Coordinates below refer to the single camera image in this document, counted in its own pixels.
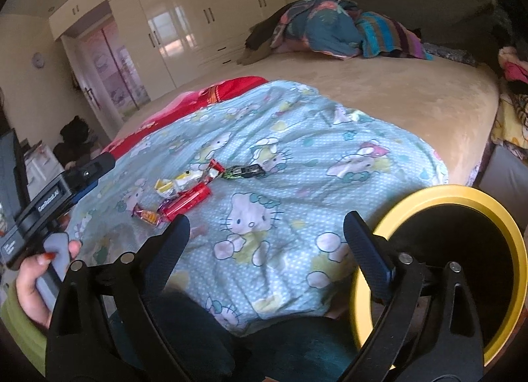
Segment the beige bedspread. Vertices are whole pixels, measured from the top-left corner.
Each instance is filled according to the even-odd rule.
[[[465,184],[480,161],[499,98],[497,78],[486,66],[440,58],[338,60],[317,53],[276,54],[250,66],[225,66],[151,102],[125,124],[118,138],[134,132],[182,91],[247,75],[317,87],[347,107],[409,130],[437,150],[454,184]]]

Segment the red fabric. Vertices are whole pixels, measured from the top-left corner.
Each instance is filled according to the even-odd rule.
[[[268,82],[262,77],[240,77],[222,81],[206,89],[182,93],[163,110],[144,121],[139,129],[126,138],[112,142],[103,152],[110,152],[119,159],[130,151],[134,145],[152,132],[168,126],[178,119],[192,114],[208,105],[216,104],[243,95]]]
[[[505,62],[504,76],[508,81],[523,81],[528,84],[528,72],[512,62]]]

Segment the light blue blanket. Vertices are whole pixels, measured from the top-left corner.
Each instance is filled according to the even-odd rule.
[[[159,229],[154,184],[215,158],[259,163],[260,179],[225,180],[187,213],[191,240],[170,286],[236,335],[292,314],[323,315],[354,263],[343,237],[351,210],[374,226],[410,193],[447,182],[434,150],[410,132],[346,109],[312,87],[275,81],[161,129],[117,161],[71,213],[68,233],[89,265],[136,251]]]

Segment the person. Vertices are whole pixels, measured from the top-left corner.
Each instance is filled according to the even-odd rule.
[[[80,242],[70,241],[72,259],[80,248]],[[46,253],[25,259],[0,310],[12,337],[43,375],[51,312],[35,283],[54,257]],[[196,382],[335,382],[357,354],[350,328],[339,319],[291,318],[236,338],[180,291],[165,290],[147,307]],[[117,312],[109,325],[121,359],[141,368]]]

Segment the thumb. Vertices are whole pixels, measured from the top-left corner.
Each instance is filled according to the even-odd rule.
[[[44,253],[26,258],[20,265],[16,287],[26,294],[35,290],[35,282],[48,270],[56,253]]]

